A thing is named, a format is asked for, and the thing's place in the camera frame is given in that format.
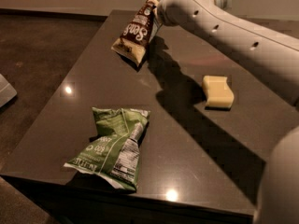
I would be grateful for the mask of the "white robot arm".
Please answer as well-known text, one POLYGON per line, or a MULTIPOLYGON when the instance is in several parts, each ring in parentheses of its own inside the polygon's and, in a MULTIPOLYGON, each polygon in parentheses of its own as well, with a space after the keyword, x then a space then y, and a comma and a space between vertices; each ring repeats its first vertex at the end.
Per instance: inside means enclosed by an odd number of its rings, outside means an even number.
MULTIPOLYGON (((287 103, 298 105, 298 40, 225 12, 228 1, 161 0, 157 13, 164 25, 178 25, 201 37, 287 103)), ((273 148, 253 224, 299 224, 299 127, 273 148)))

